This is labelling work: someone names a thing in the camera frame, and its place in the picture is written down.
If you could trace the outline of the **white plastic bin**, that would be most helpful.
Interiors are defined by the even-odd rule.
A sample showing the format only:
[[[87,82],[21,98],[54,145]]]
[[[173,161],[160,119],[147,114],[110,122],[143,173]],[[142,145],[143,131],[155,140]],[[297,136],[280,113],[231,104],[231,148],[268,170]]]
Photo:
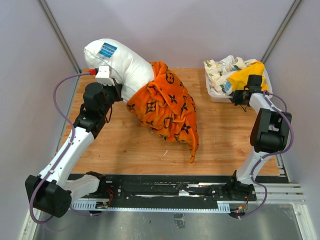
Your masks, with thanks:
[[[263,75],[265,76],[265,83],[268,86],[268,92],[273,93],[272,84],[269,78],[269,74],[267,70],[265,69],[263,72]],[[221,95],[218,94],[210,85],[209,75],[205,72],[205,82],[206,82],[206,88],[207,93],[210,97],[210,100],[214,103],[232,103],[233,102],[233,96],[232,95]]]

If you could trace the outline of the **white pillow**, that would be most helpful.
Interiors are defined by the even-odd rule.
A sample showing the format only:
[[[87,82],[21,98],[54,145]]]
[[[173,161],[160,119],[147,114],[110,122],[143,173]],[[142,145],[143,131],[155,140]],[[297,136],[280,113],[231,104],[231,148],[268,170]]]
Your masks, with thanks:
[[[98,51],[103,43],[117,47],[112,57],[101,59]],[[114,84],[122,84],[121,95],[128,102],[147,83],[155,79],[152,65],[122,43],[102,38],[90,42],[84,47],[84,59],[90,69],[109,66]]]

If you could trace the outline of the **orange black-patterned plush pillowcase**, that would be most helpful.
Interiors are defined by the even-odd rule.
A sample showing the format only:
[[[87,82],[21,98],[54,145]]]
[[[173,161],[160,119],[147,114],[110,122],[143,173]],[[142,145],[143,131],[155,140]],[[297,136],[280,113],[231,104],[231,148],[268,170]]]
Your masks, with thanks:
[[[170,143],[188,145],[193,163],[199,148],[196,103],[179,77],[162,62],[152,62],[154,80],[127,102],[128,111],[140,124]]]

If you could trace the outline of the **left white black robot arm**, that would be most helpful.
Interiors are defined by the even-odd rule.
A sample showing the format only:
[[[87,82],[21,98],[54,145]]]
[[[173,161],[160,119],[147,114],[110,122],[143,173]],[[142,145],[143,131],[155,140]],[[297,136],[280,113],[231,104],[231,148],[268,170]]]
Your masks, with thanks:
[[[85,87],[79,114],[71,124],[70,134],[51,162],[37,175],[29,175],[25,189],[29,213],[38,223],[33,210],[37,209],[60,218],[71,204],[92,194],[101,198],[112,192],[103,174],[89,171],[81,178],[68,182],[68,177],[86,148],[111,119],[112,105],[122,101],[122,84],[103,85],[93,82]]]

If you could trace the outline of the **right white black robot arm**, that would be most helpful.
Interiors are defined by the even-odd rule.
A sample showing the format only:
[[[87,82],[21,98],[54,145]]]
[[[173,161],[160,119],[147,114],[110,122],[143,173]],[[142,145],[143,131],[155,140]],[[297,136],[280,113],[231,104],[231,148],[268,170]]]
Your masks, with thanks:
[[[272,93],[262,90],[263,77],[250,74],[247,83],[233,94],[235,105],[247,104],[257,113],[250,134],[251,150],[242,166],[236,170],[224,189],[232,200],[256,199],[254,184],[264,164],[273,156],[285,153],[289,135],[293,132],[292,115],[277,107],[271,100]]]

